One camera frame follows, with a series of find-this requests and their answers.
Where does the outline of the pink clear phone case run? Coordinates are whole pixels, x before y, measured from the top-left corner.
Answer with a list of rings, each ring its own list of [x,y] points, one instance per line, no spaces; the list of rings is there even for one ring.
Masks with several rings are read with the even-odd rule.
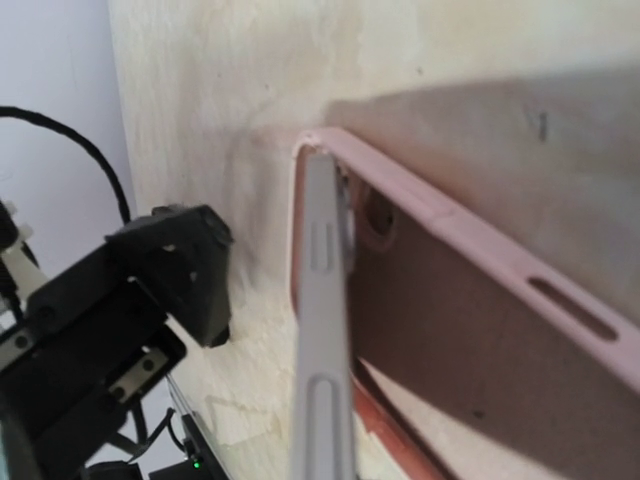
[[[303,133],[303,226],[343,216],[355,408],[413,479],[635,479],[639,329],[426,180],[339,128]]]

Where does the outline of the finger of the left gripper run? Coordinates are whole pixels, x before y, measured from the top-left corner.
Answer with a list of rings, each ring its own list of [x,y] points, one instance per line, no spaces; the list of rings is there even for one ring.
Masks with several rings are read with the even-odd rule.
[[[201,347],[230,339],[233,237],[210,206],[155,207],[108,236],[106,244]]]

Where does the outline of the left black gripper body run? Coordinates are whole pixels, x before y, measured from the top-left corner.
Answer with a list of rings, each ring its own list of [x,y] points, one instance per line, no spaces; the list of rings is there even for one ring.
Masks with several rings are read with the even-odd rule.
[[[60,331],[45,309],[13,329],[18,358],[1,392],[38,450],[97,450],[186,355],[165,312],[136,283],[104,295]]]

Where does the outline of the black phone silver edge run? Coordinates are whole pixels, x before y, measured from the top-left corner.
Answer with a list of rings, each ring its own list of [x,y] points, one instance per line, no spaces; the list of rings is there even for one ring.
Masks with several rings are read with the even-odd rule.
[[[302,215],[290,476],[354,479],[347,280],[355,227],[348,188],[328,153],[306,162]]]

